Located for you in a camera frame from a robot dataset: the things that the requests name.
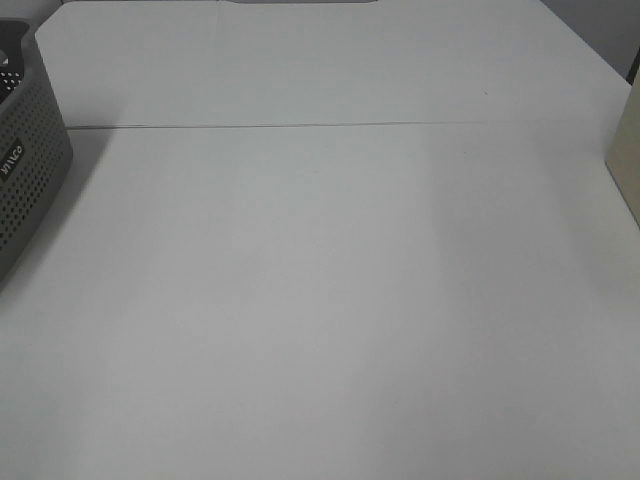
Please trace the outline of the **grey perforated laundry basket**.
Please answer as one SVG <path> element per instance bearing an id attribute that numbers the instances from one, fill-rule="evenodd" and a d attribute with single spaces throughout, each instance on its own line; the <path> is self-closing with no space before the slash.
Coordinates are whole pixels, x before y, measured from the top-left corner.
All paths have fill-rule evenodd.
<path id="1" fill-rule="evenodd" d="M 48 213 L 73 160 L 36 31 L 26 19 L 1 19 L 2 281 Z"/>

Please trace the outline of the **beige box at right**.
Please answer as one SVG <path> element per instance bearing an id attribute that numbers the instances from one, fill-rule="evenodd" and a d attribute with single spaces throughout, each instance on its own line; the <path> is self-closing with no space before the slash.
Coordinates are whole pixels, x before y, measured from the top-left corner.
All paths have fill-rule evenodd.
<path id="1" fill-rule="evenodd" d="M 626 206 L 639 224 L 640 190 L 639 76 L 619 119 L 605 164 Z"/>

